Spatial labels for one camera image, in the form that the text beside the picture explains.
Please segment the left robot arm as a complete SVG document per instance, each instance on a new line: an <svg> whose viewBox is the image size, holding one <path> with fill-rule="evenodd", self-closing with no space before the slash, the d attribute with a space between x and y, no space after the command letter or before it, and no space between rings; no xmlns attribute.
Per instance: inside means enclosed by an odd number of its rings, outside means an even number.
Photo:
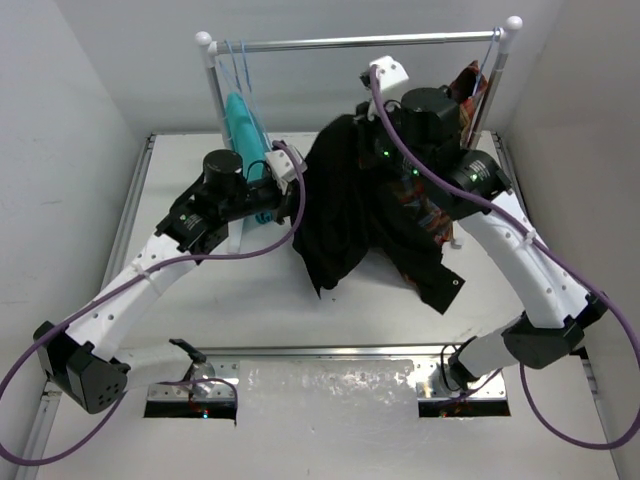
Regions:
<svg viewBox="0 0 640 480"><path fill-rule="evenodd" d="M205 356L180 339L143 349L120 344L175 282L227 239L230 223L266 211L277 219L291 215L291 196L304 186L303 159L278 143L264 162L266 174L249 181L238 153L208 153L201 174L173 202L131 263L76 319L58 325L46 321L35 330L47 379L87 413L104 411L132 388L182 382L205 364Z"/></svg>

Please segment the blue wire hanger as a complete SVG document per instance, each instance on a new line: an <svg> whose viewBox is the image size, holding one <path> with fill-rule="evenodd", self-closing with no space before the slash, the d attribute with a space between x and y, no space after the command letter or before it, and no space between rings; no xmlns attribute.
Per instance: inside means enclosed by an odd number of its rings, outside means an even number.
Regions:
<svg viewBox="0 0 640 480"><path fill-rule="evenodd" d="M240 41L240 47L241 47L241 57L242 57L244 75L245 75L245 82L249 92L249 108L250 108L252 117L254 119L256 129L258 130L258 133L261 136L264 149L266 151L270 151L272 149L272 142L271 142L269 133L267 131L267 128L264 124L264 121L262 119L262 115L260 113L256 98L255 98L253 83L251 79L251 73L250 73L249 64L248 64L246 46L243 41Z"/></svg>

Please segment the black shirt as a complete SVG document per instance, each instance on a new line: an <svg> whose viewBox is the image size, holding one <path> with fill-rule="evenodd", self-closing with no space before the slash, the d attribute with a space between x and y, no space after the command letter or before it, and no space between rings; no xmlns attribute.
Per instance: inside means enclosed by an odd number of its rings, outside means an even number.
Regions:
<svg viewBox="0 0 640 480"><path fill-rule="evenodd" d="M417 226L390 185L399 180L358 162L354 117L323 127L305 157L306 202L293 248L315 292L331 290L371 250L382 252L421 301L443 314L465 281L442 263L442 247Z"/></svg>

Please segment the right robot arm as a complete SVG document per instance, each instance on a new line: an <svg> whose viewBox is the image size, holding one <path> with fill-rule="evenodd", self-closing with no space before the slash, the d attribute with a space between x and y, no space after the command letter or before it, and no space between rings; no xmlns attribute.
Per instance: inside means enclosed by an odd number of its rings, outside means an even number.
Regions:
<svg viewBox="0 0 640 480"><path fill-rule="evenodd" d="M443 378L465 388L503 367L542 369L572 353L607 308L545 253L499 164L462 146L458 113L449 88L423 87L360 103L355 123L365 164L421 177L428 198L478 242L523 305L518 318L449 358Z"/></svg>

